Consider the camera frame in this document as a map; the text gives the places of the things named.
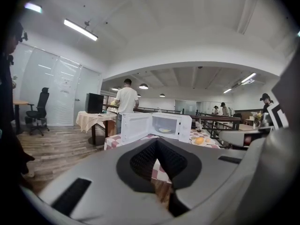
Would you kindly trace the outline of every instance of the bread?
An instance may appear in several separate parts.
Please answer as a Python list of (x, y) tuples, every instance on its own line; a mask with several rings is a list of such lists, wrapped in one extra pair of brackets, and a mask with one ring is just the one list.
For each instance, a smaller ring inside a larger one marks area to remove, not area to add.
[(203, 138), (203, 137), (198, 137), (198, 138), (196, 138), (195, 143), (196, 143), (197, 145), (200, 145), (200, 144), (202, 144), (203, 142), (204, 142), (204, 138)]

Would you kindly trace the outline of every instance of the beige tablecloth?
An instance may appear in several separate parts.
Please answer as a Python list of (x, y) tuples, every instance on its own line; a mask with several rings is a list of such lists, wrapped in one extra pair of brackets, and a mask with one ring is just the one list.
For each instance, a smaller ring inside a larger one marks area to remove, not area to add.
[(81, 131), (87, 132), (93, 125), (100, 124), (103, 121), (113, 120), (117, 115), (114, 113), (98, 114), (80, 111), (77, 115), (76, 123), (80, 126)]

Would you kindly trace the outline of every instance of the chair headrest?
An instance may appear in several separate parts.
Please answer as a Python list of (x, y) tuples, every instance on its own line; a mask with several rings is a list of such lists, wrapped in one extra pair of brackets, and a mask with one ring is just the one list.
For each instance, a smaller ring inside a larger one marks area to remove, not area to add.
[(49, 88), (42, 88), (43, 93), (47, 93)]

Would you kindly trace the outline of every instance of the white t-shirt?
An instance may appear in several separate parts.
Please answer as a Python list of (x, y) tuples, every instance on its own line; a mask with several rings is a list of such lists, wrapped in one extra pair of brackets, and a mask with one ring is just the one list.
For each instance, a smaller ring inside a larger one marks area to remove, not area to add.
[(116, 100), (120, 101), (118, 113), (133, 113), (135, 101), (139, 100), (136, 90), (132, 88), (122, 88), (118, 91)]

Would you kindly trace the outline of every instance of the wooden floor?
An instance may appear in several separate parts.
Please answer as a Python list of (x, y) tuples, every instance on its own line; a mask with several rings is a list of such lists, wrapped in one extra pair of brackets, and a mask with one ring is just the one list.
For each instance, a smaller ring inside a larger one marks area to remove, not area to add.
[[(27, 163), (30, 172), (25, 178), (36, 194), (83, 158), (103, 150), (103, 146), (95, 147), (88, 143), (91, 130), (81, 132), (78, 126), (49, 129), (50, 132), (44, 131), (44, 136), (38, 132), (30, 136), (26, 131), (18, 135), (24, 151), (35, 158), (35, 161)], [(104, 130), (96, 127), (96, 135), (104, 136)], [(152, 183), (159, 200), (167, 207), (171, 185), (159, 180), (152, 180)]]

